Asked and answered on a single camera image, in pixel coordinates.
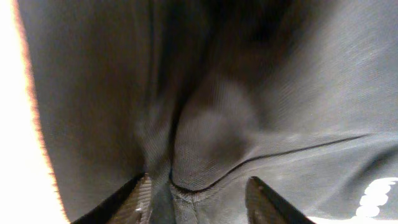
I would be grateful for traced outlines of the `black t-shirt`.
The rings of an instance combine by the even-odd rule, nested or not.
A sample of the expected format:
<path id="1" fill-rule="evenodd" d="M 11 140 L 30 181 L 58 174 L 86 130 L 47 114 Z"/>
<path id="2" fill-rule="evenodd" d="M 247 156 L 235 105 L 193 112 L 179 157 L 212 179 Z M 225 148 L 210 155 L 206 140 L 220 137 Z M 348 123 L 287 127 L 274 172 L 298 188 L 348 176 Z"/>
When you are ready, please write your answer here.
<path id="1" fill-rule="evenodd" d="M 396 1 L 19 1 L 71 221 L 148 175 L 150 223 L 246 223 L 259 177 L 308 217 L 397 222 Z"/>

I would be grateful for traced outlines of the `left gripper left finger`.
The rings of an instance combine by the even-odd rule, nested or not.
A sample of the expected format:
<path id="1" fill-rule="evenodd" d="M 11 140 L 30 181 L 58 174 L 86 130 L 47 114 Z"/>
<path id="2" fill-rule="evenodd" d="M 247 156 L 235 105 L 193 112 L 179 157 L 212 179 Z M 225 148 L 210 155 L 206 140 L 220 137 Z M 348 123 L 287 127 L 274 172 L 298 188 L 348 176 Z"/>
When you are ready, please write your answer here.
<path id="1" fill-rule="evenodd" d="M 152 181 L 141 174 L 72 224 L 148 224 Z"/>

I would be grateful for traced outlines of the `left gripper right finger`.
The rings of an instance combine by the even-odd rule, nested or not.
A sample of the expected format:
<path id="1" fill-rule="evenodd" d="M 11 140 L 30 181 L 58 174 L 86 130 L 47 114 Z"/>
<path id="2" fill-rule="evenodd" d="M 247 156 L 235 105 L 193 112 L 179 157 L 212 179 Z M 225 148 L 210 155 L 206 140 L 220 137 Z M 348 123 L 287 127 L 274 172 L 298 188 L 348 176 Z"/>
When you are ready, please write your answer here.
<path id="1" fill-rule="evenodd" d="M 255 176 L 246 183 L 245 206 L 250 224 L 315 224 Z"/>

